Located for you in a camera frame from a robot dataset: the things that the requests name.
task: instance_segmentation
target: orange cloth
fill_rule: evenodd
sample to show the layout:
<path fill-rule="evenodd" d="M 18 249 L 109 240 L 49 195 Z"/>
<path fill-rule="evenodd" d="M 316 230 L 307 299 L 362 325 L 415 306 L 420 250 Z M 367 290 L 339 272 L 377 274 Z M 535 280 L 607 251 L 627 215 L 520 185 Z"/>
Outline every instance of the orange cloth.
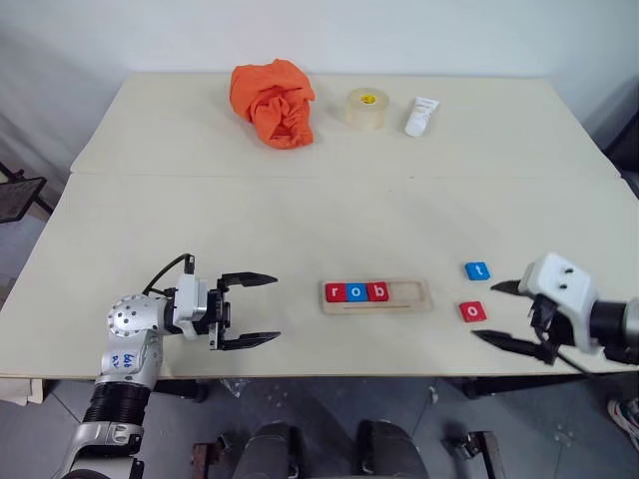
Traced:
<path fill-rule="evenodd" d="M 315 98 L 309 78 L 288 60 L 236 67 L 231 76 L 233 111 L 254 123 L 260 139 L 274 148 L 313 142 L 309 100 Z"/>

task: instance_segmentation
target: white tube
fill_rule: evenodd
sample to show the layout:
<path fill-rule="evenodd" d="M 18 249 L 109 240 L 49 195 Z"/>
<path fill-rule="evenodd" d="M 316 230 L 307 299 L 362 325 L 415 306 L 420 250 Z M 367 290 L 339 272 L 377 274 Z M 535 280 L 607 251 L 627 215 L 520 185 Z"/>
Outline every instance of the white tube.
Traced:
<path fill-rule="evenodd" d="M 439 102 L 436 100 L 423 97 L 415 98 L 415 106 L 412 107 L 412 113 L 410 113 L 404 128 L 406 134 L 414 138 L 420 136 L 426 129 L 430 114 L 435 111 L 437 105 Z"/>

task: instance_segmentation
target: tape roll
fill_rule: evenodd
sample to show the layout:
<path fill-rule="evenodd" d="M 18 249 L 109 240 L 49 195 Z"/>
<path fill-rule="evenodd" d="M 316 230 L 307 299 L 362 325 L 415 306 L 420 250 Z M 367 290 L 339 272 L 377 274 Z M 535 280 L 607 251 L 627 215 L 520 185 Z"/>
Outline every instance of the tape roll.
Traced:
<path fill-rule="evenodd" d="M 346 122 L 358 130 L 372 131 L 383 126 L 388 95 L 375 88 L 357 88 L 348 94 Z"/>

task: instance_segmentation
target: gray floor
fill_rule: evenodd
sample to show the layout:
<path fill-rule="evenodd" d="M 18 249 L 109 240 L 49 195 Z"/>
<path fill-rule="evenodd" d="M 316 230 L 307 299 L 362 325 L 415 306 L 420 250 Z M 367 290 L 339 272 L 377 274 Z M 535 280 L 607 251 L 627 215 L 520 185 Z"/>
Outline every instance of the gray floor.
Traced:
<path fill-rule="evenodd" d="M 624 394 L 637 376 L 615 376 Z M 438 395 L 431 401 L 430 386 Z M 61 381 L 42 405 L 0 402 L 0 479 L 49 478 L 87 407 L 93 386 Z M 347 474 L 352 438 L 363 418 L 388 419 L 412 434 L 433 478 L 485 478 L 482 461 L 455 462 L 442 439 L 451 430 L 496 433 L 509 478 L 639 477 L 639 455 L 603 409 L 601 387 L 582 381 L 466 399 L 436 378 L 256 379 L 240 398 L 212 383 L 196 404 L 153 394 L 140 453 L 145 477 L 191 477 L 191 446 L 230 432 L 236 447 L 212 477 L 229 477 L 242 444 L 260 425 L 285 420 L 304 433 L 309 468 L 316 476 Z"/>

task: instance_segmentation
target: tabletop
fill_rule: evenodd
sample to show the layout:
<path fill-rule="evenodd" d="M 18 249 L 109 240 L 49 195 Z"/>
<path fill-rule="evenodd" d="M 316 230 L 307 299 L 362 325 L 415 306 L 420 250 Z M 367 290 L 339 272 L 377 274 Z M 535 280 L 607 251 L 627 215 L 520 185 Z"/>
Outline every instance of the tabletop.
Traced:
<path fill-rule="evenodd" d="M 554 250 L 589 270 L 602 297 L 639 290 L 639 209 L 619 179 L 211 178 L 74 174 L 0 311 L 0 374 L 94 377 L 106 314 L 188 251 L 196 275 L 276 276 L 229 293 L 235 333 L 279 330 L 257 348 L 209 351 L 204 337 L 165 339 L 161 377 L 481 375 L 570 371 L 498 350 L 470 333 L 532 338 L 530 301 L 490 291 Z M 483 260 L 491 281 L 469 281 Z M 326 315 L 320 283 L 421 277 L 423 313 Z M 173 285 L 177 272 L 162 287 Z M 464 323 L 457 305 L 482 301 Z M 594 371 L 622 370 L 571 348 Z"/>
<path fill-rule="evenodd" d="M 123 84 L 74 173 L 269 178 L 617 178 L 541 79 L 311 75 L 315 142 L 260 142 L 229 103 L 229 74 L 140 73 Z M 346 96 L 390 97 L 384 127 L 354 131 Z M 403 127 L 415 96 L 440 102 L 423 137 Z"/>

